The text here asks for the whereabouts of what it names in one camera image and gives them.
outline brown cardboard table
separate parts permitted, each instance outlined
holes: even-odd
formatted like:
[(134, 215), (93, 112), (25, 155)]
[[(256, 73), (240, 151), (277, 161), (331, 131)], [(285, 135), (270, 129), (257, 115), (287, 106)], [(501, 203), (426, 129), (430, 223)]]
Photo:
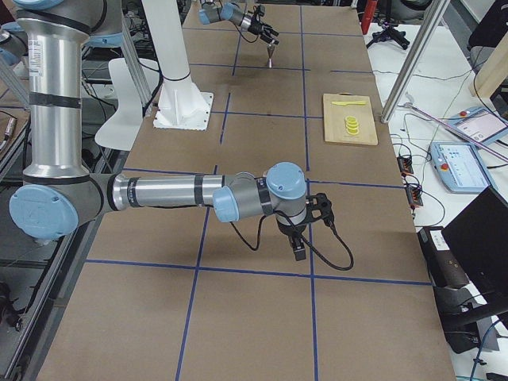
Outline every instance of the brown cardboard table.
[[(2, 79), (0, 79), (0, 110), (6, 111), (17, 119), (16, 128), (14, 129), (9, 142), (4, 147), (4, 149), (0, 151), (0, 161), (2, 161), (6, 153), (9, 151), (12, 143), (19, 137), (21, 133), (23, 133), (29, 116), (29, 113), (23, 109), (21, 103), (17, 100), (12, 91), (10, 91), (9, 88), (5, 85)], [(0, 137), (2, 140), (9, 119), (9, 115), (0, 113)]]
[[(210, 125), (145, 118), (125, 174), (261, 175), (292, 161), (332, 200), (355, 267), (295, 262), (273, 217), (251, 252), (212, 210), (106, 215), (39, 380), (454, 379), (387, 125), (373, 147), (323, 139), (323, 93), (368, 95), (381, 111), (356, 12), (266, 8), (281, 32), (273, 69), (263, 43), (200, 25), (191, 8), (184, 35), (193, 80), (215, 94)], [(238, 224), (250, 241), (257, 221)], [(347, 263), (325, 226), (306, 234)]]

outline white table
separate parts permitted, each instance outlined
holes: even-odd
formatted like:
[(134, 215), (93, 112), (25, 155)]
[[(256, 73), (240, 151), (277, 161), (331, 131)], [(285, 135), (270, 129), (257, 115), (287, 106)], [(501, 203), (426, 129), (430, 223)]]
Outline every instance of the white table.
[[(400, 25), (400, 31), (406, 32), (406, 38), (414, 41), (419, 26), (417, 25)], [(365, 41), (371, 39), (373, 32), (378, 32), (381, 28), (378, 25), (371, 25)], [(376, 82), (378, 85), (379, 96), (384, 103), (394, 85), (402, 64), (407, 56), (409, 49), (404, 51), (394, 41), (373, 44), (368, 49), (369, 58), (371, 60), (372, 69), (374, 71)], [(439, 80), (414, 76), (407, 88), (407, 93), (414, 99), (414, 105), (421, 110), (435, 117), (451, 117), (472, 106), (481, 106), (482, 103), (478, 98), (471, 96), (469, 92), (469, 84), (474, 78), (474, 74), (469, 72), (471, 66), (462, 54), (459, 46), (455, 42), (451, 32), (443, 26), (435, 31), (432, 40), (426, 47), (426, 50), (417, 66), (415, 75), (424, 75), (429, 77), (438, 77), (448, 79), (460, 75), (458, 78)], [(408, 98), (403, 97), (399, 104), (408, 102)], [(493, 108), (488, 100), (485, 103)], [(436, 131), (437, 123), (423, 121), (417, 117), (406, 116), (411, 114), (408, 109), (402, 107), (397, 108), (390, 120), (390, 131), (394, 143), (403, 143), (410, 147), (413, 155), (423, 155), (425, 152), (415, 147), (417, 144), (423, 150), (427, 150), (431, 141), (458, 141), (459, 139), (451, 133), (445, 131), (441, 127)], [(404, 126), (404, 117), (406, 116), (407, 127)], [(501, 145), (493, 143), (490, 146), (508, 156), (508, 149)], [(395, 153), (401, 148), (402, 154), (408, 151), (400, 145), (395, 145)], [(501, 164), (500, 160), (494, 158), (486, 152), (480, 152), (480, 155), (487, 166)], [(437, 177), (436, 171), (431, 163), (425, 164), (424, 157), (414, 157), (413, 167), (415, 176), (423, 180), (423, 190), (438, 198), (445, 207), (445, 216), (440, 225), (447, 225), (465, 206), (474, 198), (474, 194), (453, 194), (446, 190), (443, 183)], [(501, 195), (508, 199), (508, 172), (507, 168), (499, 168), (491, 170), (491, 175), (497, 185)], [(428, 195), (422, 197), (424, 206), (416, 210), (414, 219), (415, 226), (432, 225), (437, 223), (443, 214), (443, 209), (438, 202)], [(471, 293), (478, 294), (471, 285)], [(504, 327), (497, 325), (496, 328), (502, 335), (506, 335)], [(478, 366), (476, 368), (475, 377), (485, 379), (485, 373), (494, 372), (508, 375), (508, 340), (499, 339), (501, 350), (499, 352), (483, 351), (481, 358), (488, 362), (488, 365)], [(476, 356), (476, 349), (455, 354), (450, 350), (455, 372), (459, 376), (469, 376), (473, 366), (472, 359)]]

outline grid of blue tape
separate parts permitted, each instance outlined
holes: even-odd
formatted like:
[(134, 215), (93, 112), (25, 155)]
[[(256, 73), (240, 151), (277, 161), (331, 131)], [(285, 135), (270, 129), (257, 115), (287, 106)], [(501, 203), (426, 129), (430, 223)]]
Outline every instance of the grid of blue tape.
[[(361, 37), (361, 35), (352, 35), (352, 34), (333, 34), (333, 33), (304, 33), (303, 31), (303, 12), (302, 7), (300, 9), (300, 32), (299, 33), (287, 33), (287, 34), (299, 34), (301, 36), (301, 45), (302, 45), (302, 66), (300, 68), (293, 67), (280, 67), (279, 70), (293, 70), (293, 71), (301, 71), (302, 72), (302, 93), (303, 93), (303, 115), (274, 115), (274, 114), (257, 114), (257, 113), (244, 113), (244, 112), (232, 112), (229, 111), (229, 102), (231, 100), (231, 93), (228, 93), (228, 98), (226, 101), (225, 111), (213, 111), (213, 114), (224, 114), (224, 119), (221, 127), (221, 137), (220, 144), (222, 144), (225, 135), (225, 127), (226, 120), (228, 115), (253, 115), (253, 116), (261, 116), (261, 117), (296, 117), (302, 118), (304, 120), (304, 133), (305, 133), (305, 153), (306, 153), (306, 170), (310, 170), (310, 155), (309, 155), (309, 142), (308, 142), (308, 130), (307, 130), (307, 120), (308, 119), (322, 119), (322, 117), (310, 117), (307, 115), (306, 109), (306, 72), (309, 69), (305, 68), (305, 54), (304, 54), (304, 35), (317, 35), (317, 36), (342, 36), (342, 37)], [(185, 29), (197, 29), (197, 30), (213, 30), (213, 31), (227, 31), (227, 32), (237, 32), (236, 30), (230, 29), (200, 29), (200, 28), (185, 28)], [(237, 68), (254, 68), (254, 69), (264, 69), (265, 67), (253, 67), (253, 66), (241, 66), (237, 65), (238, 56), (241, 48), (241, 37), (238, 37), (237, 43), (237, 51), (235, 55), (235, 60), (233, 65), (220, 65), (220, 64), (206, 64), (206, 63), (191, 63), (190, 65), (194, 66), (218, 66), (218, 67), (231, 67), (232, 74), (235, 75)], [(371, 71), (341, 71), (335, 70), (331, 72), (349, 72), (356, 74), (372, 74)], [(153, 173), (161, 173), (161, 174), (169, 174), (169, 175), (194, 175), (191, 172), (178, 172), (178, 171), (156, 171), (156, 170), (148, 170), (148, 169), (140, 169), (140, 168), (124, 168), (125, 171), (144, 171), (144, 172), (153, 172)], [(217, 173), (217, 166), (215, 166), (214, 174)], [(393, 188), (393, 189), (402, 189), (402, 186), (392, 186), (392, 185), (384, 185), (384, 184), (368, 184), (368, 183), (348, 183), (348, 182), (333, 182), (333, 181), (320, 181), (320, 180), (307, 180), (307, 192), (310, 192), (310, 184), (336, 184), (342, 186), (350, 186), (350, 187), (381, 187), (381, 188)], [(149, 263), (138, 263), (138, 262), (129, 262), (129, 261), (119, 261), (119, 260), (87, 260), (88, 263), (95, 264), (117, 264), (117, 265), (126, 265), (126, 266), (145, 266), (145, 267), (167, 267), (174, 269), (185, 269), (194, 271), (194, 280), (192, 283), (192, 289), (190, 293), (190, 301), (187, 309), (187, 317), (185, 322), (185, 328), (183, 331), (182, 344), (179, 354), (179, 362), (177, 366), (177, 371), (175, 374), (175, 381), (179, 381), (179, 377), (181, 374), (183, 359), (185, 353), (185, 346), (187, 342), (187, 334), (191, 319), (192, 306), (194, 303), (194, 294), (196, 291), (196, 286), (198, 284), (198, 274), (200, 271), (215, 271), (215, 272), (228, 272), (235, 274), (251, 274), (251, 275), (265, 275), (265, 276), (282, 276), (282, 277), (297, 277), (297, 278), (305, 278), (310, 280), (310, 295), (311, 295), (311, 311), (312, 311), (312, 334), (313, 334), (313, 345), (314, 345), (314, 381), (319, 380), (319, 362), (318, 362), (318, 325), (316, 318), (316, 292), (315, 292), (315, 279), (328, 279), (328, 280), (336, 280), (336, 281), (349, 281), (349, 282), (368, 282), (368, 283), (389, 283), (389, 284), (398, 284), (398, 285), (412, 285), (412, 286), (431, 286), (428, 282), (418, 282), (418, 281), (409, 281), (409, 280), (396, 280), (396, 279), (369, 279), (369, 278), (358, 278), (358, 277), (347, 277), (347, 276), (337, 276), (337, 275), (319, 275), (314, 273), (314, 254), (310, 253), (310, 273), (309, 274), (298, 274), (298, 273), (290, 273), (290, 272), (277, 272), (277, 271), (253, 271), (253, 270), (243, 270), (243, 269), (232, 269), (232, 268), (220, 268), (220, 267), (202, 267), (200, 265), (202, 258), (202, 250), (204, 245), (204, 240), (206, 236), (206, 230), (208, 227), (208, 217), (210, 215), (210, 210), (206, 211), (205, 222), (203, 224), (203, 231), (201, 237), (201, 244), (199, 247), (198, 258), (195, 266), (185, 266), (185, 265), (177, 265), (177, 264), (149, 264)], [(313, 242), (313, 231), (312, 226), (309, 227), (309, 237), (310, 242)]]

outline white chair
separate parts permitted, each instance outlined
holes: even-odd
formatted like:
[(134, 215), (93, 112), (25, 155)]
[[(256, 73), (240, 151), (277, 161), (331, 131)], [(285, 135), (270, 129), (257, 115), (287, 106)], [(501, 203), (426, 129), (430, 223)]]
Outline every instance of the white chair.
[[(157, 69), (157, 62), (140, 59), (143, 65)], [(118, 108), (95, 135), (95, 142), (102, 147), (130, 151), (143, 122), (143, 106), (134, 81), (123, 58), (110, 61), (111, 81), (118, 98)], [(159, 73), (143, 67), (150, 91), (159, 82)]]

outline small robot arm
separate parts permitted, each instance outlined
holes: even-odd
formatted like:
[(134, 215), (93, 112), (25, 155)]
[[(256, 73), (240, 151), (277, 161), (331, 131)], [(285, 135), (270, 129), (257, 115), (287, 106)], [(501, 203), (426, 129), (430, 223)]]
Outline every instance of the small robot arm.
[(217, 5), (214, 0), (201, 0), (199, 19), (202, 24), (208, 25), (218, 21), (231, 21), (235, 26), (247, 30), (269, 45), (279, 43), (275, 38), (279, 35), (269, 24), (261, 21), (265, 8), (258, 5), (254, 12), (242, 12), (234, 2), (227, 2), (224, 5)]

